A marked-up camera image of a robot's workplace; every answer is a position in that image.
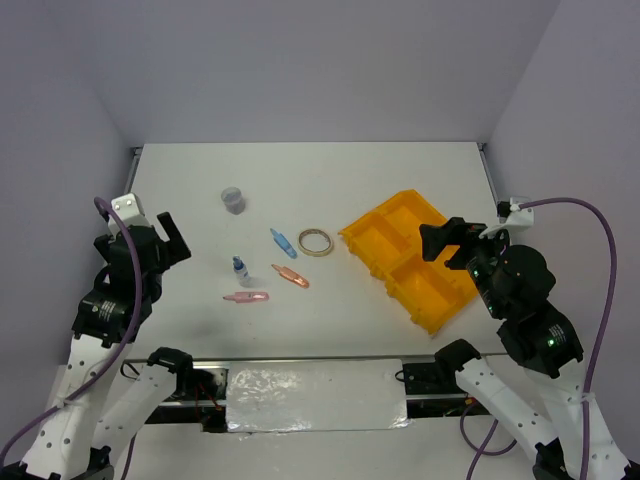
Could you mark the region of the black metal base rail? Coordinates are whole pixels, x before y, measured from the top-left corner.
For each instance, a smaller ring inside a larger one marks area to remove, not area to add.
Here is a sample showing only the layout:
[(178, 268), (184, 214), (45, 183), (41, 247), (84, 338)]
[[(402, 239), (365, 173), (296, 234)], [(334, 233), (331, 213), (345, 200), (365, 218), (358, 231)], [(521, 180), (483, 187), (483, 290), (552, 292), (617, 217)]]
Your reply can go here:
[(302, 433), (403, 428), (457, 418), (474, 399), (439, 376), (431, 357), (197, 361), (202, 381), (173, 394), (150, 425), (209, 433)]

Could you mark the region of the blue highlighter pen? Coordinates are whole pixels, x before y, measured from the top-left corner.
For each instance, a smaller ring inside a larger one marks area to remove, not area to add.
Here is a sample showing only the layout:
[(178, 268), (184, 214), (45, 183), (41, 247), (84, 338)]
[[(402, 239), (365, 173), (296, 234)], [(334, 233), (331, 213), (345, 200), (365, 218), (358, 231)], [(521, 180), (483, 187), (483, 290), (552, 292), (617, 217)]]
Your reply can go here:
[(297, 258), (297, 252), (294, 249), (294, 247), (292, 246), (292, 244), (289, 242), (289, 240), (280, 232), (278, 232), (277, 230), (271, 228), (270, 229), (271, 235), (273, 237), (274, 242), (276, 243), (276, 245), (291, 259), (296, 259)]

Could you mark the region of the yellow plastic compartment bin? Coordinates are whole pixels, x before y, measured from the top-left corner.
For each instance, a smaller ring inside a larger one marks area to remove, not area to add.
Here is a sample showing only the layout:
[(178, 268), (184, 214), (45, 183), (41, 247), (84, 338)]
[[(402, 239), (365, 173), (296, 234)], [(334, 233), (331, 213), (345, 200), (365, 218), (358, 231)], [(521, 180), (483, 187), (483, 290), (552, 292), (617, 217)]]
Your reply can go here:
[(434, 262), (422, 259), (419, 227), (445, 222), (417, 191), (404, 190), (339, 231), (350, 253), (384, 282), (387, 294), (431, 336), (477, 296), (466, 272), (444, 265), (456, 246), (445, 248)]

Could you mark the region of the small blue-capped glue bottle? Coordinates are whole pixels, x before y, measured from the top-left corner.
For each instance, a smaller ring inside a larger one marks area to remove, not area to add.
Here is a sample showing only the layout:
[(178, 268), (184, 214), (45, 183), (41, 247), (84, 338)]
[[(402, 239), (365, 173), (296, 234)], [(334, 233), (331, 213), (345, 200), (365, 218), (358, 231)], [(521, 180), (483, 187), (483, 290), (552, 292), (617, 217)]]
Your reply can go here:
[(250, 287), (251, 276), (243, 260), (239, 256), (234, 256), (232, 258), (232, 266), (238, 283), (242, 287)]

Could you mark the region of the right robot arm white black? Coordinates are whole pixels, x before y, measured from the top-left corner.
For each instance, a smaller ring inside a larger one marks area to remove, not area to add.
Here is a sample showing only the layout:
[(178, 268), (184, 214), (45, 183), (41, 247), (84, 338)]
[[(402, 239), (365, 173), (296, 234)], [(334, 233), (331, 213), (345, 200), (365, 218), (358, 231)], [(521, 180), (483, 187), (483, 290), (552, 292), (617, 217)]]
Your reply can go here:
[(636, 479), (639, 465), (617, 447), (587, 387), (584, 350), (568, 318), (548, 300), (556, 279), (540, 252), (513, 245), (501, 229), (459, 217), (421, 225), (422, 258), (449, 246), (450, 270), (466, 271), (508, 356), (534, 383), (547, 411), (540, 415), (500, 380), (480, 353), (459, 339), (435, 355), (436, 383), (474, 397), (521, 446), (537, 479)]

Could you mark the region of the clear tape roll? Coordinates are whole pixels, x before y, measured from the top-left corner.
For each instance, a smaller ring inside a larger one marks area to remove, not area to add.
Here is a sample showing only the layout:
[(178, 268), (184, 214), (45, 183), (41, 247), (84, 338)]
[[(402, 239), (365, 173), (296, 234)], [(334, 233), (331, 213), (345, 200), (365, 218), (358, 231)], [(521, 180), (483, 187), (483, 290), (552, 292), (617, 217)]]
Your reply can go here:
[(297, 236), (300, 251), (307, 256), (321, 258), (334, 250), (332, 237), (320, 228), (308, 228)]

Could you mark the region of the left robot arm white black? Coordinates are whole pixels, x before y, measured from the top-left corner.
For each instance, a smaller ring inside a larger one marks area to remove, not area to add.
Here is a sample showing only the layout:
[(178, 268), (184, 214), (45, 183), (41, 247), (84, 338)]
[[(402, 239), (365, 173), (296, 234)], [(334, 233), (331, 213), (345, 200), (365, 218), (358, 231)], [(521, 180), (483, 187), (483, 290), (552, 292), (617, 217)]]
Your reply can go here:
[(198, 383), (193, 358), (160, 347), (125, 394), (105, 406), (139, 328), (162, 294), (162, 276), (191, 252), (170, 213), (157, 219), (167, 237), (139, 212), (103, 213), (109, 233), (94, 246), (105, 260), (80, 301), (67, 368), (52, 405), (22, 428), (37, 430), (24, 457), (1, 464), (4, 479), (111, 479), (135, 437), (166, 399), (189, 396)]

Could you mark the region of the silver foil covered panel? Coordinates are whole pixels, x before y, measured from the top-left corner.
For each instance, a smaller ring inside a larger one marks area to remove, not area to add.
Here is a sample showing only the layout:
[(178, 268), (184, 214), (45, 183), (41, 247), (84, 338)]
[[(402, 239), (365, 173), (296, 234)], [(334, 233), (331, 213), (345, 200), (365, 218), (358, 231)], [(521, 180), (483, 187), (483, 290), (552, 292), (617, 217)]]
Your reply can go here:
[(398, 359), (236, 363), (226, 387), (236, 433), (374, 431), (410, 423)]

